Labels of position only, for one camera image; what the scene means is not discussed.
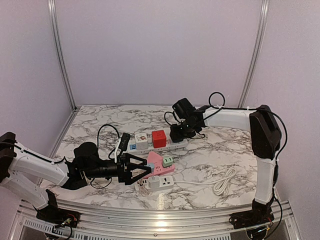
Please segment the light blue charger plug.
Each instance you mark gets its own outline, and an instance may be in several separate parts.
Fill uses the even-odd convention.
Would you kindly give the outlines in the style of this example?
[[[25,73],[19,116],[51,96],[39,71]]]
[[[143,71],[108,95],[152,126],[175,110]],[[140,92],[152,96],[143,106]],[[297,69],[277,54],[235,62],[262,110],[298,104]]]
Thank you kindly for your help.
[[[151,163],[148,163],[146,166],[151,169],[151,174],[153,174],[153,173],[154,173],[154,169],[155,169],[154,163],[152,163],[152,162],[151,162]]]

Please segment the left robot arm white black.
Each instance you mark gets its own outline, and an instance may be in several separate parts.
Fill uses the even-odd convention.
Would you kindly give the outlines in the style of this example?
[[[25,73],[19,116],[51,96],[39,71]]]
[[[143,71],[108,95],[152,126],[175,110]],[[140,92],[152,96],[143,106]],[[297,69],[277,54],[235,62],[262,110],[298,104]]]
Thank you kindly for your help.
[[[25,177],[33,175],[63,189],[78,190],[91,179],[117,178],[119,183],[132,185],[152,172],[147,160],[130,153],[121,153],[114,160],[103,160],[97,145],[84,142],[75,148],[74,159],[60,161],[32,151],[6,132],[0,137],[0,185],[31,203],[53,223],[63,219],[63,211],[55,203],[55,195]]]

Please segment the white charger plug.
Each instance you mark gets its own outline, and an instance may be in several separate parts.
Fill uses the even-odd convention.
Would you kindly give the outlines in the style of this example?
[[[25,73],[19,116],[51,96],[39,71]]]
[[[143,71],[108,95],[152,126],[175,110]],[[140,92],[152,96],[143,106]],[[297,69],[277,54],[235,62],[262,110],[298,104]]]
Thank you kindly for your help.
[[[160,186],[160,177],[157,175],[150,176],[147,181],[150,189],[157,189]]]

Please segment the pink triangular power socket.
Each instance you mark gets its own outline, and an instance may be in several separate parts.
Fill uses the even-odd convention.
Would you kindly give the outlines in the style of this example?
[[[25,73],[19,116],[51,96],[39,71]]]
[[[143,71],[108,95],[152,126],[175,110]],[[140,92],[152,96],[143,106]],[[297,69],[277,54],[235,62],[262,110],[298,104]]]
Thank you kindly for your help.
[[[175,170],[175,164],[174,163],[172,164],[172,166],[164,168],[162,166],[163,158],[165,158],[165,157],[160,156],[158,153],[156,153],[154,151],[150,151],[148,153],[147,164],[148,163],[154,163],[154,172],[153,172],[153,174],[150,173],[147,176],[147,178],[150,177],[151,175],[161,176],[161,175],[169,174],[169,173],[172,173]]]

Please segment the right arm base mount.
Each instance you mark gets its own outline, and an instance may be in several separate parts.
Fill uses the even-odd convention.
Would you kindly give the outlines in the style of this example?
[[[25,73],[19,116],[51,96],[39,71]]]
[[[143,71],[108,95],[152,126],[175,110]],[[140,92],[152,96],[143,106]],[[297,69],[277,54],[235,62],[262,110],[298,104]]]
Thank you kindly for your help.
[[[250,240],[262,240],[273,226],[274,219],[272,211],[262,215],[248,210],[232,213],[228,221],[235,230],[246,228],[246,235]]]

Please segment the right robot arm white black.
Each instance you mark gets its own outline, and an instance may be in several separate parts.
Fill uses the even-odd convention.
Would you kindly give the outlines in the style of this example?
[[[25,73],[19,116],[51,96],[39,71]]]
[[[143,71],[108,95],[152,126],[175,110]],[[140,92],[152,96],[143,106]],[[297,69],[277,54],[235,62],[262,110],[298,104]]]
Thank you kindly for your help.
[[[252,224],[260,223],[275,199],[278,158],[286,146],[281,139],[288,135],[286,127],[279,126],[284,124],[283,120],[265,104],[235,108],[209,102],[196,108],[187,98],[182,98],[173,104],[172,109],[173,115],[181,120],[170,126],[170,138],[175,143],[194,137],[203,128],[223,127],[249,132],[257,160],[257,187],[247,219]]]

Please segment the green plug adapter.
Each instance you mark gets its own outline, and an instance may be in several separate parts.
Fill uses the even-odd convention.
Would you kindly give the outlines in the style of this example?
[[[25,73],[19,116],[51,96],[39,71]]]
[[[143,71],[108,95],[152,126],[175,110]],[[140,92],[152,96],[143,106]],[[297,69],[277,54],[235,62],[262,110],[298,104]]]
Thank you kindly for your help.
[[[162,166],[163,166],[164,168],[168,168],[168,167],[172,166],[173,163],[174,163],[174,160],[173,160],[173,158],[172,158],[171,156],[169,156],[169,157],[164,157],[164,158],[162,159]]]

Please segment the red cube socket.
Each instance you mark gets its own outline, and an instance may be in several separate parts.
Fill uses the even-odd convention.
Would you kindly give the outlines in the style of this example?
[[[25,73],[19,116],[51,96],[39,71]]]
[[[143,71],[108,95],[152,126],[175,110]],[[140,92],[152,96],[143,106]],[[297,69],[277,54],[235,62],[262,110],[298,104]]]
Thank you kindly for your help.
[[[152,144],[155,149],[163,148],[167,145],[167,136],[164,130],[156,130],[151,133]]]

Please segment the long white colourful power strip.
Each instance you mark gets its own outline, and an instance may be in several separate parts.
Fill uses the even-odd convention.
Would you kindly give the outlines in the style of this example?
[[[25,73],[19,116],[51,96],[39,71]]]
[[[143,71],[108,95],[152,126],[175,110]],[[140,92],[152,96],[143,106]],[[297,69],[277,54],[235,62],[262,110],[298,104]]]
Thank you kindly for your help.
[[[180,142],[173,142],[170,138],[166,139],[166,143],[160,142],[156,143],[154,146],[154,142],[151,138],[148,138],[148,147],[141,148],[135,142],[135,140],[130,140],[127,148],[127,153],[133,155],[145,155],[149,152],[163,152],[163,151],[173,151],[178,149],[183,149],[188,146],[188,141],[186,139]]]

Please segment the white power strip with USB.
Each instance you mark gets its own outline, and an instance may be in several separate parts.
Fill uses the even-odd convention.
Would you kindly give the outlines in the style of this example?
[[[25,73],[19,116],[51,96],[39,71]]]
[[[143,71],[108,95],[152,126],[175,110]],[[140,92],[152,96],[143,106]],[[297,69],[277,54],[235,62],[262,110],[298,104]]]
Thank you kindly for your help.
[[[156,189],[150,189],[149,185],[148,185],[148,178],[143,179],[140,182],[136,182],[134,184],[134,188],[136,191],[145,189],[148,192],[157,192],[157,191],[164,191],[164,190],[168,190],[168,189],[172,189],[174,186],[174,178],[172,175],[164,175],[164,176],[159,176],[160,179],[160,185],[158,188]]]

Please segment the white cube socket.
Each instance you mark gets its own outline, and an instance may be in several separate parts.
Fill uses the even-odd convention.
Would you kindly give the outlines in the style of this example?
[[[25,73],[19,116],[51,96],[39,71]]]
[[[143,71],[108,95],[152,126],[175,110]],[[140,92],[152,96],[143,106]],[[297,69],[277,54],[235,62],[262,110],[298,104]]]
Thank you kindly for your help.
[[[137,150],[146,150],[149,147],[148,136],[146,133],[141,132],[134,135],[135,146]]]

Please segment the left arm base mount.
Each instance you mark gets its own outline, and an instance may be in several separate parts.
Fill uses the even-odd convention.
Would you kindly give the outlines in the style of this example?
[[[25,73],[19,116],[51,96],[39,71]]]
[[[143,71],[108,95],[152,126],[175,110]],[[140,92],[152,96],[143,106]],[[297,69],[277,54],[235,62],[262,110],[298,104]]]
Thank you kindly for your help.
[[[37,209],[36,218],[52,225],[45,225],[43,231],[49,240],[70,240],[78,226],[80,213],[62,208]]]

